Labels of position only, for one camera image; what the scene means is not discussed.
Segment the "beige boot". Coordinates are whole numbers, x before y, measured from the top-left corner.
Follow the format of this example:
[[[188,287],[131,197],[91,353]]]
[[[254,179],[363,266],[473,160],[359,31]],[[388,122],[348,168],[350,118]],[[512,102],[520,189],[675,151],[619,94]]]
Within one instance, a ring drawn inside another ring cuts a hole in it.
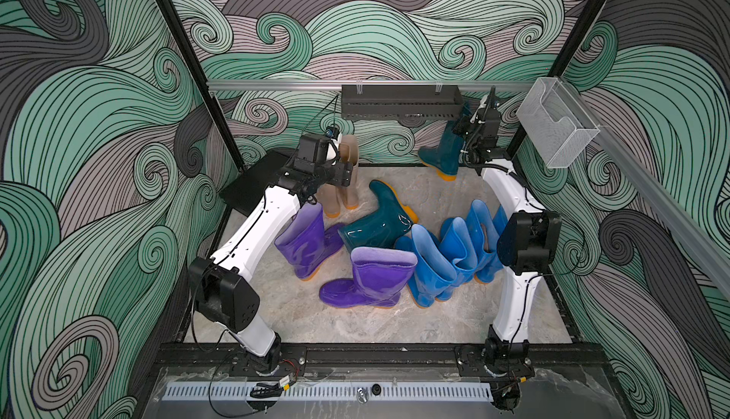
[[[326,217],[335,219],[340,215],[340,194],[338,194],[338,187],[332,184],[324,184],[319,187],[316,197]]]
[[[359,176],[359,141],[355,135],[344,135],[340,142],[340,160],[353,165],[351,181],[347,187],[340,187],[340,198],[348,210],[359,208],[357,177]]]

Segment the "teal boot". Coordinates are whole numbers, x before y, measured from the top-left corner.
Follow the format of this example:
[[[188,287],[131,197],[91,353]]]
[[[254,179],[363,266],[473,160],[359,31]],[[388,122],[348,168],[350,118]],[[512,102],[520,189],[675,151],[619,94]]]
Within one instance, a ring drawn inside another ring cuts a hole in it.
[[[420,162],[433,168],[444,181],[455,181],[470,127],[471,110],[464,106],[458,119],[446,123],[437,146],[422,147],[418,150]]]
[[[388,183],[373,179],[369,189],[376,196],[378,209],[338,229],[349,252],[359,247],[390,249],[419,221],[416,212],[400,201],[397,192]]]

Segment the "purple boot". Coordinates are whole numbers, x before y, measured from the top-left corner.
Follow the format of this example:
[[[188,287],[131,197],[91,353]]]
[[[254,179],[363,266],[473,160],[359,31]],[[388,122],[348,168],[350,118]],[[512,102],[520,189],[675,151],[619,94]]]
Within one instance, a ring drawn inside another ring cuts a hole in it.
[[[414,253],[396,249],[357,247],[351,253],[352,278],[337,278],[319,289],[328,306],[392,308],[418,263]]]
[[[293,267],[300,280],[311,278],[326,259],[338,253],[344,245],[337,223],[329,228],[324,224],[320,203],[305,204],[293,222],[275,239],[275,246]]]

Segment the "blue boot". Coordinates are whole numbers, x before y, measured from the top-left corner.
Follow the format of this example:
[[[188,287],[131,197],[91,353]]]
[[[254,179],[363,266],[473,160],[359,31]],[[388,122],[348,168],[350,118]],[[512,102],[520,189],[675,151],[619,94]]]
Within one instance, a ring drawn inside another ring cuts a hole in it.
[[[506,214],[506,211],[502,205],[500,205],[495,213],[495,215],[492,217],[492,224],[494,225],[495,232],[497,236],[502,236],[504,233],[507,224],[509,222],[509,218]]]
[[[495,275],[503,268],[497,255],[497,242],[500,237],[495,232],[492,217],[490,209],[483,200],[474,200],[466,219],[478,258],[474,278],[484,284],[492,282]]]
[[[420,224],[415,224],[409,236],[401,236],[395,249],[416,256],[416,268],[408,281],[414,303],[429,308],[436,298],[457,280],[454,265],[439,251],[432,234]]]
[[[447,301],[455,289],[471,280],[478,266],[477,254],[463,217],[444,221],[440,231],[439,251],[454,267],[456,274],[456,280],[436,297],[440,301]]]

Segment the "blue boot front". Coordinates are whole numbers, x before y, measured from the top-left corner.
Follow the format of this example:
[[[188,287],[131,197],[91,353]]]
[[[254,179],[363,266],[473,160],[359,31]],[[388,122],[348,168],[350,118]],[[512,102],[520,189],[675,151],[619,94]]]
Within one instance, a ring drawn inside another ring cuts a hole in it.
[[[471,280],[478,266],[477,254],[463,217],[444,221],[440,231],[439,251],[454,267],[456,274],[456,280],[436,297],[440,301],[447,301],[455,289]]]

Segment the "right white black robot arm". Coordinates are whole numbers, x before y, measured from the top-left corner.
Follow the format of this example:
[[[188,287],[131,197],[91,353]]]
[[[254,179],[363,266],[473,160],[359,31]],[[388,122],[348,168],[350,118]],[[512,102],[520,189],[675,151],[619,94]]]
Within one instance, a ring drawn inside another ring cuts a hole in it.
[[[492,88],[452,132],[464,140],[463,165],[475,170],[499,201],[494,216],[473,205],[467,218],[474,249],[485,259],[474,278],[485,283],[498,267],[504,269],[499,310],[486,340],[486,367],[497,376],[522,378],[528,372],[528,320],[537,286],[555,257],[562,221],[534,199],[513,156],[496,145],[499,104]]]

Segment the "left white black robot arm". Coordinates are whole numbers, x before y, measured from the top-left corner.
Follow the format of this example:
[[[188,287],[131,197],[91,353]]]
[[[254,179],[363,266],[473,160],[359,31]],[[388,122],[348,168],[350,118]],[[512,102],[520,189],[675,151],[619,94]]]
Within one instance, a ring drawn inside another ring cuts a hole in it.
[[[303,134],[239,230],[210,257],[198,257],[188,268],[193,310],[218,323],[268,365],[278,356],[279,336],[260,315],[260,297],[250,282],[271,245],[302,280],[342,248],[340,227],[325,227],[322,205],[315,199],[325,184],[346,188],[351,183],[354,166],[341,158],[342,139],[334,126],[322,135]]]

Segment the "black case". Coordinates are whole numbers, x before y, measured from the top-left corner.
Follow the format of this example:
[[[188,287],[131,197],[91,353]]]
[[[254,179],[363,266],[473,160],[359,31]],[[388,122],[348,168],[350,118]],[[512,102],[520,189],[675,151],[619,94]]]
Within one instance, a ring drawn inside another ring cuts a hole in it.
[[[220,192],[227,206],[249,216],[260,203],[263,193],[276,173],[286,164],[294,148],[274,148],[245,170]]]

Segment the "white mesh wall basket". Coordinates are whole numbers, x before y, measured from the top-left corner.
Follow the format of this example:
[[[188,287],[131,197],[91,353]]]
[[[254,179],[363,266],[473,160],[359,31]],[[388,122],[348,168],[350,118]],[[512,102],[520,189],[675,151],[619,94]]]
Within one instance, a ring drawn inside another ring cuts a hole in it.
[[[549,169],[570,167],[600,133],[577,89],[556,77],[537,79],[516,115]]]

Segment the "black wall shelf tray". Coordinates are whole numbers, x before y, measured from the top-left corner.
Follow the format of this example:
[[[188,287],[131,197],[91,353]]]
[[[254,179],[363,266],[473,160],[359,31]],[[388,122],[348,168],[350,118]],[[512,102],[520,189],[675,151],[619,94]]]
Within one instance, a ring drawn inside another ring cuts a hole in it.
[[[462,113],[458,86],[448,84],[344,84],[341,114],[350,121],[452,120]]]

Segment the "aluminium rail back wall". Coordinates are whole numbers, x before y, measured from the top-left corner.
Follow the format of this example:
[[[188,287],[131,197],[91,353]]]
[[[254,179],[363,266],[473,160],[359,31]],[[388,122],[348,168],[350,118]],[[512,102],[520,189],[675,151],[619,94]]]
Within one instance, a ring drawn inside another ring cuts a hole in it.
[[[363,81],[363,80],[208,80],[207,87],[211,91],[334,91],[347,84],[355,86],[458,86],[465,92],[489,91],[493,86],[497,91],[523,92],[529,91],[535,79],[528,81]]]

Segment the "aluminium rail wall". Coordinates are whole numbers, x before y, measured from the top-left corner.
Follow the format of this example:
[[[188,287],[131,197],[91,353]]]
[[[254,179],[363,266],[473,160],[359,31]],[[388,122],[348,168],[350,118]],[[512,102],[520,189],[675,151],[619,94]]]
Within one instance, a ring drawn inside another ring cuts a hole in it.
[[[572,117],[598,130],[595,141],[613,158],[623,177],[652,207],[653,214],[669,229],[684,253],[725,297],[729,297],[728,253],[663,187],[662,179],[684,161],[674,158],[671,163],[663,163],[659,148],[651,142],[653,131],[645,127],[623,101],[603,90],[597,97],[589,93],[589,98],[585,99],[572,84],[562,79],[558,79],[557,84],[564,89],[563,100]]]
[[[347,84],[355,86],[458,86],[465,92],[489,91],[493,86],[497,91],[523,92],[529,91],[535,79],[528,81],[363,81],[363,80],[208,80],[207,87],[211,91],[334,91]]]

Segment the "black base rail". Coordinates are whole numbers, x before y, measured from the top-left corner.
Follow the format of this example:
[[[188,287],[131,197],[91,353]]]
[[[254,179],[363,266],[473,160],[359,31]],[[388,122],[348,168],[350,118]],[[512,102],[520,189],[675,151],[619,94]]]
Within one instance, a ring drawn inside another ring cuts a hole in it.
[[[597,344],[533,343],[279,343],[256,357],[233,343],[220,347],[168,343],[156,368],[231,368],[236,375],[269,375],[276,369],[312,376],[335,369],[437,369],[486,378],[488,371],[525,375],[534,368],[593,366],[608,362]]]

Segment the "aluminium rail right wall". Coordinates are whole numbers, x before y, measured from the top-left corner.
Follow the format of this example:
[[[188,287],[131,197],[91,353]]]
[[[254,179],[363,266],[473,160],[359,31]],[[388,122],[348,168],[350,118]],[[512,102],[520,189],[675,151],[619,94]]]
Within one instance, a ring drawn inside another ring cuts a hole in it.
[[[669,229],[684,253],[725,297],[729,297],[728,253],[663,187],[662,179],[684,161],[674,158],[671,163],[663,163],[659,148],[651,142],[653,131],[645,127],[623,101],[603,90],[597,97],[589,93],[589,98],[585,99],[572,84],[562,79],[558,79],[557,84],[564,89],[563,100],[572,117],[598,130],[595,141],[613,158],[623,177],[652,207],[653,214]]]

